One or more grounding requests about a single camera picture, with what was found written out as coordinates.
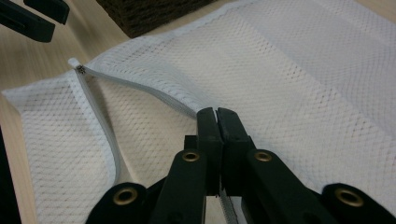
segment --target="zipper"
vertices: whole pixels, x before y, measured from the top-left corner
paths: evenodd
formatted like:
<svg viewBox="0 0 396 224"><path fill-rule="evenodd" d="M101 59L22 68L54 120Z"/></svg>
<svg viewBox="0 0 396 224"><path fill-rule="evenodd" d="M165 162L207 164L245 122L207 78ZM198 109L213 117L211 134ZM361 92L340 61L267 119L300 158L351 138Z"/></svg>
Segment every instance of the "zipper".
<svg viewBox="0 0 396 224"><path fill-rule="evenodd" d="M93 113L97 117L103 132L105 133L107 142L110 145L111 152L113 153L114 163L116 165L116 177L114 180L114 185L116 185L120 178L120 150L116 141L116 136L108 126L105 116L103 115L102 111L99 109L99 106L96 103L96 100L94 99L90 88L88 87L88 84L84 77L86 75L84 66L82 66L76 59L69 60L69 64L74 67L78 77L78 82L81 85L81 88L84 91L85 96L87 97L88 103L91 105Z"/></svg>
<svg viewBox="0 0 396 224"><path fill-rule="evenodd" d="M227 196L225 189L219 191L221 208L227 224L238 224L235 210L233 209L233 201Z"/></svg>
<svg viewBox="0 0 396 224"><path fill-rule="evenodd" d="M145 92L157 97L164 103L170 105L172 108L178 110L179 112L186 114L190 117L196 118L195 111L193 111L186 105L182 104L180 101L176 100L172 96L170 96L162 91L158 91L151 87L144 86L144 85L141 85L138 83L126 81L121 78L112 77L109 75L105 75L103 73L96 72L96 71L88 68L87 66L82 65L75 58L69 59L68 62L71 66L74 67L76 73L78 74L78 80L81 83L81 87L84 90L84 93L86 94L87 99L90 102L92 109L93 109L96 117L98 118L99 123L102 126L102 129L105 132L105 135L107 136L108 142L111 146L111 149L112 149L112 152L114 155L114 161L117 164L117 167L116 167L117 178L116 178L116 180L118 179L118 176L120 175L120 153L119 153L117 142L115 141L116 138L115 138L114 133L108 127L107 122L106 122L105 117L103 116L102 112L99 110L99 107L92 96L92 93L88 87L88 84L85 81L84 75L91 75L93 77L103 78L103 79L113 81L113 82L119 83L119 84L127 86L127 87L145 91ZM223 190L221 190L220 194L219 194L219 199L220 199L221 207L222 207L223 214L225 216L227 224L238 224L238 219L237 219L236 213L233 209L233 202L230 199L230 197L228 197L226 195L226 193Z"/></svg>
<svg viewBox="0 0 396 224"><path fill-rule="evenodd" d="M177 99L175 99L174 97L162 92L162 91L158 91L154 88L151 88L149 86L145 86L139 83L135 83L135 82L131 82L131 81L127 81L118 77L112 77L100 72L96 72L94 70L92 70L91 68L82 65L81 63L78 62L77 59L75 58L71 58L69 59L69 64L72 65L76 71L79 71L81 74L89 74L93 77L99 77L99 78L103 78L109 81L113 81L116 83L119 83L123 86L127 86L133 89L137 89L140 91L145 91L155 97L157 97L159 100L161 100L162 102L166 103L167 105L171 106L172 108L174 108L175 110L188 115L192 118L196 118L196 112L192 109L190 109L189 107L187 107L186 105L184 105L183 103L181 103L180 101L178 101Z"/></svg>

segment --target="zipper pull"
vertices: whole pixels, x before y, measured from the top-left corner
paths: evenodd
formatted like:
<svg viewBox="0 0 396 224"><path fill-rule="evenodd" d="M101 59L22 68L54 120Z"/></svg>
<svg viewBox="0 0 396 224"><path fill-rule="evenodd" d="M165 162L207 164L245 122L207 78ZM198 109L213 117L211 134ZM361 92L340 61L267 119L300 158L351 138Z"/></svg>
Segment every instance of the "zipper pull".
<svg viewBox="0 0 396 224"><path fill-rule="evenodd" d="M85 67L76 59L71 58L68 60L69 64L81 75L85 74Z"/></svg>

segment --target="table surface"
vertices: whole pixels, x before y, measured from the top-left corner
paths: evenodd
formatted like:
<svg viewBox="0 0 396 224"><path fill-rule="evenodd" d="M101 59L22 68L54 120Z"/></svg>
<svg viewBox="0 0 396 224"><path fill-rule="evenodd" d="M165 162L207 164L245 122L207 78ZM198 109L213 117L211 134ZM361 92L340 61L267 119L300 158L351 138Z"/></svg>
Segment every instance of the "table surface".
<svg viewBox="0 0 396 224"><path fill-rule="evenodd" d="M22 0L14 2L25 7ZM75 57L80 62L87 63L103 51L129 39L94 0L65 2L70 6L67 24L56 24L50 43L36 42L0 25L0 68L2 69L0 91L58 76L71 69L67 63L69 58ZM231 0L219 0L149 34L175 29L203 17L227 2ZM396 0L357 0L357 2L396 23ZM21 221L35 223L35 201L23 141L21 116L1 94L0 125Z"/></svg>

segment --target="black object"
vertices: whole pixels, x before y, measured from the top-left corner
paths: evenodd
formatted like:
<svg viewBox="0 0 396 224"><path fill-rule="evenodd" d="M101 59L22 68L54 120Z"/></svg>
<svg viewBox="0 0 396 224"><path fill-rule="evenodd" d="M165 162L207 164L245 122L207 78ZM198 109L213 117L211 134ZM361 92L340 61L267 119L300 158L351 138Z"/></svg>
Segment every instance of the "black object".
<svg viewBox="0 0 396 224"><path fill-rule="evenodd" d="M198 112L197 135L187 135L168 177L156 193L131 183L110 189L87 223L204 223L205 196L242 197L247 223L396 223L395 217L362 191L345 184L322 194L306 188L273 152L256 149L238 115L219 108ZM125 186L136 186L122 198Z"/></svg>
<svg viewBox="0 0 396 224"><path fill-rule="evenodd" d="M17 198L9 171L6 148L0 130L0 223L21 223Z"/></svg>
<svg viewBox="0 0 396 224"><path fill-rule="evenodd" d="M69 15L69 6L61 0L23 0L23 3L43 13L51 19L66 24Z"/></svg>
<svg viewBox="0 0 396 224"><path fill-rule="evenodd" d="M25 4L65 24L69 6L61 0L25 0ZM0 0L0 23L33 40L51 41L55 25L9 0Z"/></svg>

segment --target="white mesh fabric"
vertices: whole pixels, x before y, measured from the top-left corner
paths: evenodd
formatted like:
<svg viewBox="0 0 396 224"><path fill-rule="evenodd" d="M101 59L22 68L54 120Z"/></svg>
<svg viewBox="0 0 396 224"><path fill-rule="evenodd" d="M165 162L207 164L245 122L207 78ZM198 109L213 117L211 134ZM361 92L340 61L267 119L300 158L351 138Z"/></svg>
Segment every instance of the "white mesh fabric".
<svg viewBox="0 0 396 224"><path fill-rule="evenodd" d="M39 223L83 223L113 185L111 148L74 71L3 91L23 134Z"/></svg>
<svg viewBox="0 0 396 224"><path fill-rule="evenodd" d="M394 24L353 1L241 1L175 31L128 41L89 67L194 111L230 108L256 146L274 151L309 188L346 183L396 214L395 39ZM90 85L103 94L95 95L133 180L148 186L166 175L194 120L143 92L100 80ZM41 110L30 95L7 97L20 111L18 101ZM218 202L207 212L209 223L222 222Z"/></svg>

